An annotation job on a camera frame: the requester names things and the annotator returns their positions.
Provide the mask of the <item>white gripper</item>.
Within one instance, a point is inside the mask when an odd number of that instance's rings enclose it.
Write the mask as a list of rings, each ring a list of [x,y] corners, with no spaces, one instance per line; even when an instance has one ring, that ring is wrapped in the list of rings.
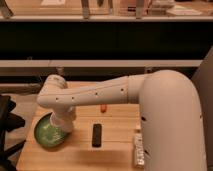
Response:
[[[53,112],[50,117],[52,126],[61,129],[63,132],[71,133],[74,130],[76,119],[76,108],[70,107],[67,111]]]

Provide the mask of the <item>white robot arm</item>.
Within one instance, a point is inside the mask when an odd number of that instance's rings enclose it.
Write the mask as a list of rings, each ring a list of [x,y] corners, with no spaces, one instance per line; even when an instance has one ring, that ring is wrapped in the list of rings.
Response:
[[[52,125],[67,132],[72,128],[64,119],[77,106],[137,104],[145,171],[207,171],[199,95],[180,72],[160,70],[75,88],[63,77],[50,75],[37,103],[53,111]]]

